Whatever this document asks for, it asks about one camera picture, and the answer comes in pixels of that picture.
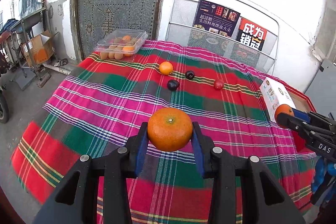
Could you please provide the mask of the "blue gloved right hand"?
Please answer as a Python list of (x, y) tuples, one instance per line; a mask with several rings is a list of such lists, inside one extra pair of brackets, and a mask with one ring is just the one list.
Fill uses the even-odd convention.
[(315, 165), (315, 175), (311, 182), (313, 205), (328, 203), (335, 196), (335, 163), (320, 157)]

